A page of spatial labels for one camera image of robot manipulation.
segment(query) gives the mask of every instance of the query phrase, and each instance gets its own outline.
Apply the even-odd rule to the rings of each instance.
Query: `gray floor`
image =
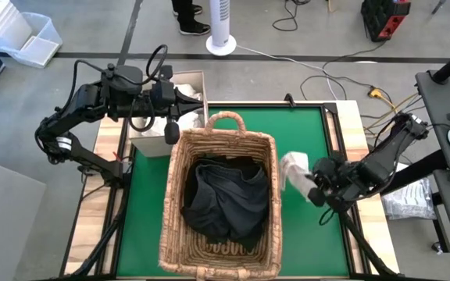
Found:
[[[209,22],[208,4],[198,19]],[[22,12],[50,16],[64,40],[61,52],[120,52],[134,0],[15,0]],[[368,56],[433,57],[450,56],[450,0],[431,17],[437,0],[412,4],[411,15],[393,39]],[[232,34],[238,44],[276,55],[344,55],[372,48],[364,34],[359,15],[360,2],[334,0],[337,12],[328,14],[326,2],[312,0],[298,11],[299,30],[282,33],[270,24],[286,16],[283,2],[277,0],[232,1]],[[144,0],[137,18],[130,53],[150,53],[159,44],[168,44],[173,54],[207,54],[206,37],[182,37],[171,16],[170,1]],[[251,54],[238,49],[235,53]],[[89,59],[105,66],[105,59]],[[16,279],[27,280],[56,276],[80,193],[80,174],[73,163],[48,164],[34,143],[32,133],[41,119],[62,105],[70,90],[72,59],[53,59],[46,69],[21,66],[5,59],[8,68],[0,77],[0,165],[48,185],[26,249],[17,269]],[[176,71],[202,69],[210,100],[279,100],[286,93],[302,99],[300,83],[309,75],[320,74],[291,62],[239,61],[168,61]],[[145,61],[128,60],[128,65],[145,67]],[[389,92],[395,102],[413,94],[414,75],[439,65],[405,63],[332,63],[333,75],[350,76]],[[80,68],[78,83],[98,79],[98,74]],[[341,90],[332,84],[336,95]],[[362,114],[379,115],[388,107],[369,99],[367,89],[343,82],[348,98],[359,103]],[[311,100],[332,99],[326,81],[316,78],[303,87]],[[415,111],[427,120],[423,110]],[[364,125],[372,120],[364,119]],[[74,133],[83,145],[92,148],[98,124],[77,127]],[[438,149],[432,135],[417,142],[405,153],[413,161]],[[450,280],[450,254],[437,256],[430,245],[436,240],[431,221],[401,220],[389,223],[401,272],[407,276]]]

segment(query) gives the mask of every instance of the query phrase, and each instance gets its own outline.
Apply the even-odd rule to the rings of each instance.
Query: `black cloth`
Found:
[[[248,251],[258,243],[269,211],[269,179],[251,157],[199,158],[189,169],[181,212],[208,243],[227,239]]]
[[[192,0],[171,0],[173,11],[178,12],[178,23],[188,25],[194,23],[194,9]]]

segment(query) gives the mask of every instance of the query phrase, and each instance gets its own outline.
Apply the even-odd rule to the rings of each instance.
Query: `table frame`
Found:
[[[340,124],[340,116],[338,115],[338,104],[337,102],[325,102],[325,101],[305,101],[305,102],[298,102],[296,104],[290,103],[288,101],[210,101],[209,107],[290,107],[290,106],[299,106],[299,107],[317,107],[320,108],[320,111],[323,112],[322,120],[323,120],[323,128],[324,133],[327,136],[327,147],[328,147],[328,154],[332,155],[333,151],[339,151],[340,153],[344,153],[344,156],[346,159],[350,161],[355,161],[355,157],[353,159],[350,159],[348,157],[348,151],[345,150],[345,142],[343,140],[344,134],[341,129]],[[360,135],[363,136],[362,131],[362,124],[360,124]],[[121,134],[120,134],[120,141],[119,146],[117,148],[118,155],[122,158],[124,156],[124,152],[126,151],[127,147],[127,122],[126,120],[123,122]],[[367,150],[365,149],[365,152],[359,154],[359,158],[362,158],[367,153]],[[133,156],[134,149],[131,148],[130,155]],[[89,276],[66,276],[65,271],[67,267],[67,262],[70,255],[70,249],[73,242],[75,230],[77,227],[77,220],[80,213],[81,208],[81,202],[78,205],[76,218],[74,220],[73,229],[71,230],[70,238],[68,247],[66,249],[66,254],[64,255],[64,260],[62,263],[62,268],[60,271],[60,279],[68,279],[73,280],[76,278],[79,279],[117,279],[117,265],[118,265],[118,258],[120,255],[120,242],[122,240],[123,235],[123,224],[124,224],[124,218],[126,215],[126,206],[127,206],[127,199],[129,197],[129,191],[130,191],[130,179],[127,179],[127,184],[125,185],[124,190],[115,190],[110,189],[109,190],[109,196],[108,196],[108,202],[105,210],[105,217],[104,217],[104,223],[102,227],[102,234],[105,233],[113,233],[116,232],[116,235],[109,239],[103,239],[103,244],[99,247],[99,244],[97,244],[92,251],[92,253],[89,255],[89,258],[94,256],[97,258],[96,265],[101,266],[95,266],[95,269],[92,269],[89,271],[88,274],[93,274]],[[349,212],[349,215],[351,215],[353,221],[358,226],[359,231],[365,232],[362,228],[361,224],[361,217],[359,215],[359,210],[357,206],[354,206],[352,210]],[[358,272],[363,272],[366,274],[366,276],[371,276],[370,274],[374,272],[374,268],[369,264],[369,261],[367,260],[366,256],[363,254],[362,249],[358,245],[356,245],[355,240],[353,237],[351,237],[348,234],[348,231],[346,228],[341,224],[341,231],[342,231],[342,237],[343,237],[343,243],[345,246],[345,253],[347,258],[347,265],[348,265],[348,272],[350,273],[350,277],[358,275]],[[109,254],[110,251],[110,267],[108,269],[104,269],[102,265],[105,263],[105,256],[106,254]],[[393,257],[392,261],[393,265],[391,266],[394,270],[396,270],[396,260],[395,256]]]

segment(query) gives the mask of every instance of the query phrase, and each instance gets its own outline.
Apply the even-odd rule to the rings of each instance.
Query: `green table surface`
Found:
[[[327,157],[319,108],[221,108],[239,113],[247,130],[275,138],[279,158],[289,151],[309,155],[310,166]],[[218,112],[211,108],[209,114]],[[216,128],[236,129],[230,119]],[[169,277],[158,267],[163,199],[170,157],[146,158],[139,151],[127,207],[118,276]],[[348,268],[338,217],[325,226],[319,218],[326,208],[306,202],[290,184],[282,193],[283,253],[280,276],[347,276]]]

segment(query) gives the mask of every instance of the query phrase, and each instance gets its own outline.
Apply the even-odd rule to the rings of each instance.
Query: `white box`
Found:
[[[203,125],[208,122],[208,101],[206,99],[204,87],[204,73],[202,71],[185,71],[174,73],[171,82],[175,84],[190,84],[196,93],[202,93],[202,109],[196,110]],[[149,89],[152,85],[147,84],[144,87]],[[173,145],[167,144],[164,136],[144,137],[141,133],[129,127],[129,137],[131,143],[145,156],[145,157],[160,157],[171,154]]]

